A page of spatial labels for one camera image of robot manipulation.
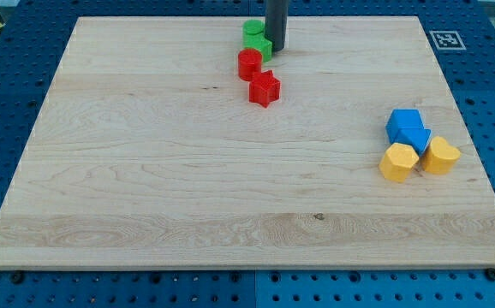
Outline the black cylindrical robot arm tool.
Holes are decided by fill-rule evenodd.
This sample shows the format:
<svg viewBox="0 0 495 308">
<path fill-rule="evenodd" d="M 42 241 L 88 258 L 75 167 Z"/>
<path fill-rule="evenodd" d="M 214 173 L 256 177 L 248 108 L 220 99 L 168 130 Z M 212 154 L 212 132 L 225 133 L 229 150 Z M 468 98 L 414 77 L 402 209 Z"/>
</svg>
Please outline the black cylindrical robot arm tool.
<svg viewBox="0 0 495 308">
<path fill-rule="evenodd" d="M 265 1 L 264 36 L 272 44 L 272 51 L 279 52 L 284 48 L 289 13 L 289 0 Z"/>
</svg>

